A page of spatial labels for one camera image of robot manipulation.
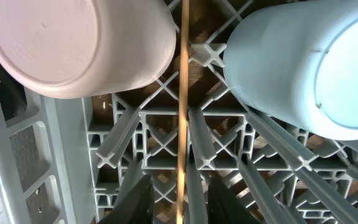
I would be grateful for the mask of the blue cup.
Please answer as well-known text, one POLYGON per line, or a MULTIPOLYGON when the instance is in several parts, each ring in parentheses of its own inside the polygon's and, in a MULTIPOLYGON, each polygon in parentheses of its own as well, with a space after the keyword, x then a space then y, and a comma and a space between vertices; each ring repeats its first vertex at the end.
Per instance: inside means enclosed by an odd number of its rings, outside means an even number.
POLYGON ((358 1, 302 1, 253 12, 224 51, 241 102, 324 138, 358 139, 358 1))

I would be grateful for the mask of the wooden chopstick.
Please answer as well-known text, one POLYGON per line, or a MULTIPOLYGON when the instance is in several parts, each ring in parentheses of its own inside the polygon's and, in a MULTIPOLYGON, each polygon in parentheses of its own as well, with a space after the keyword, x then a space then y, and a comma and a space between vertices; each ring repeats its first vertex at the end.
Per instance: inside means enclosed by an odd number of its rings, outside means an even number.
POLYGON ((180 29, 180 86, 178 97, 178 160, 177 160, 177 214, 176 224, 184 222, 185 166, 187 148, 188 64, 190 1, 182 0, 180 29))

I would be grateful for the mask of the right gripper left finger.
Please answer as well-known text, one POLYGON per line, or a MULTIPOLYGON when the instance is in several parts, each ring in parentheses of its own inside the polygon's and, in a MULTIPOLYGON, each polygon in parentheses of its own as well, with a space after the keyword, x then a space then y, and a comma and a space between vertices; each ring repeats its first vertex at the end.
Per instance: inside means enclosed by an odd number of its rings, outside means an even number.
POLYGON ((98 224, 153 224, 154 204, 152 176, 145 175, 98 224))

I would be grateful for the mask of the pink cup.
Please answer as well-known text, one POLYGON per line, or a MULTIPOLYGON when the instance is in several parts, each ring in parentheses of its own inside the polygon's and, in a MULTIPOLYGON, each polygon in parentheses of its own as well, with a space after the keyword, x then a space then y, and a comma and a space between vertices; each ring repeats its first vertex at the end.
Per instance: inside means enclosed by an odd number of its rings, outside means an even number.
POLYGON ((176 42, 161 0, 0 0, 0 64, 51 98, 147 86, 168 68, 176 42))

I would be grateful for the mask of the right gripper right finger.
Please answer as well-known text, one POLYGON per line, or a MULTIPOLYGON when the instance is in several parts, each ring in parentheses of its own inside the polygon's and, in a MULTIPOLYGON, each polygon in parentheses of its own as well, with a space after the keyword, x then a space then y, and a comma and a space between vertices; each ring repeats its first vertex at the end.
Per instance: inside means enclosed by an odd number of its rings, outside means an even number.
POLYGON ((238 201, 222 179, 212 177, 208 185, 209 224, 259 224, 260 222, 238 201))

